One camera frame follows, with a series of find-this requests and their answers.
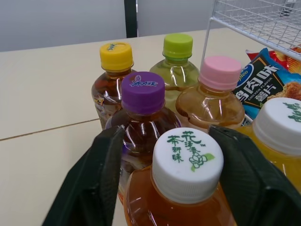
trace green bottle cap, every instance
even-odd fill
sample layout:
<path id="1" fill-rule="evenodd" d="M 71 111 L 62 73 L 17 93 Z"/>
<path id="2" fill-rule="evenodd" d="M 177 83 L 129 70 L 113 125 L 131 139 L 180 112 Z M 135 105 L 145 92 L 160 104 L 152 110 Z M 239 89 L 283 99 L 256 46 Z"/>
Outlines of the green bottle cap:
<path id="1" fill-rule="evenodd" d="M 165 57 L 183 59 L 192 55 L 193 39 L 187 34 L 168 34 L 164 38 L 163 55 Z"/>

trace green tea bottle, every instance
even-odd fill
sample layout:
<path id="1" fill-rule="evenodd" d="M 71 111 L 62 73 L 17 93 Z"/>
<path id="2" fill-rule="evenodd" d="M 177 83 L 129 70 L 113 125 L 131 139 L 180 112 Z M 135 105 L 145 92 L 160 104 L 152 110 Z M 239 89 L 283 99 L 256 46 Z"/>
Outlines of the green tea bottle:
<path id="1" fill-rule="evenodd" d="M 179 94 L 198 82 L 199 71 L 188 59 L 192 55 L 193 39 L 187 34 L 168 34 L 164 38 L 164 60 L 154 65 L 150 72 L 160 75 L 165 82 L 166 107 L 175 110 Z"/>

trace white table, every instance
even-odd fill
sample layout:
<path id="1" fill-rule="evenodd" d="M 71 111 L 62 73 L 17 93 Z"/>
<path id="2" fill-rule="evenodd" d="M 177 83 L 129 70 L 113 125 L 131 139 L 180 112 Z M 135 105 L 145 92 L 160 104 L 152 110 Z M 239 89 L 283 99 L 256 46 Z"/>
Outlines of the white table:
<path id="1" fill-rule="evenodd" d="M 205 31 L 194 38 L 191 61 L 200 66 Z M 148 71 L 163 59 L 164 35 L 132 38 L 134 68 Z M 246 65 L 245 49 L 262 45 L 227 28 L 211 31 L 207 55 L 227 55 Z M 97 118 L 91 87 L 103 73 L 99 47 L 107 42 L 0 53 L 0 139 Z"/>
<path id="2" fill-rule="evenodd" d="M 188 32 L 197 66 L 205 33 Z M 122 40 L 132 45 L 136 70 L 147 71 L 163 58 L 163 38 Z M 101 131 L 90 88 L 103 72 L 98 50 L 104 43 L 0 53 L 0 225 L 41 225 L 67 172 Z M 216 29 L 207 56 L 227 55 L 246 65 L 245 49 L 262 47 Z M 119 202 L 114 225 L 126 225 Z"/>

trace tea bottle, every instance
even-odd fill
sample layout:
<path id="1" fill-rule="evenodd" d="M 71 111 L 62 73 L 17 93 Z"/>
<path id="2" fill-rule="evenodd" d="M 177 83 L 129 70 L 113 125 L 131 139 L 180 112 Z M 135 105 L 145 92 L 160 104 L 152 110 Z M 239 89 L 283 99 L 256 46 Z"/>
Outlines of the tea bottle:
<path id="1" fill-rule="evenodd" d="M 270 99 L 251 125 L 237 131 L 249 136 L 301 192 L 301 101 Z"/>
<path id="2" fill-rule="evenodd" d="M 151 72 L 135 72 L 121 83 L 122 109 L 108 120 L 106 128 L 124 127 L 123 154 L 119 179 L 119 198 L 130 174 L 150 166 L 158 138 L 170 129 L 180 127 L 174 112 L 165 107 L 164 81 Z"/>
<path id="3" fill-rule="evenodd" d="M 223 154 L 208 134 L 172 129 L 158 139 L 152 166 L 135 170 L 124 200 L 129 226 L 233 226 L 219 185 Z"/>
<path id="4" fill-rule="evenodd" d="M 163 56 L 150 72 L 160 75 L 165 82 L 166 106 L 175 112 L 175 101 L 180 92 L 198 82 L 198 68 L 188 59 L 192 56 L 193 39 L 187 34 L 168 34 L 164 38 Z"/>
<path id="5" fill-rule="evenodd" d="M 132 48 L 125 42 L 112 42 L 100 47 L 100 60 L 105 72 L 92 86 L 92 98 L 102 128 L 121 105 L 121 81 L 132 70 Z"/>
<path id="6" fill-rule="evenodd" d="M 177 98 L 176 110 L 183 127 L 207 131 L 211 124 L 240 127 L 245 111 L 231 91 L 241 71 L 240 62 L 226 56 L 204 60 L 199 84 L 184 90 Z"/>

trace wall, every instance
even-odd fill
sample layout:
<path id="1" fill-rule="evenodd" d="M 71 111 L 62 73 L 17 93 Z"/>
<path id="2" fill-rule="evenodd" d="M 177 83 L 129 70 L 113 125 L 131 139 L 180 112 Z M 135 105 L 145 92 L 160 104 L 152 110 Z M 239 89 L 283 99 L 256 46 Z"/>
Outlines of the wall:
<path id="1" fill-rule="evenodd" d="M 122 38 L 124 0 L 1 0 L 0 51 Z"/>
<path id="2" fill-rule="evenodd" d="M 207 29 L 214 0 L 138 0 L 139 36 Z M 211 28 L 222 27 L 212 23 Z"/>

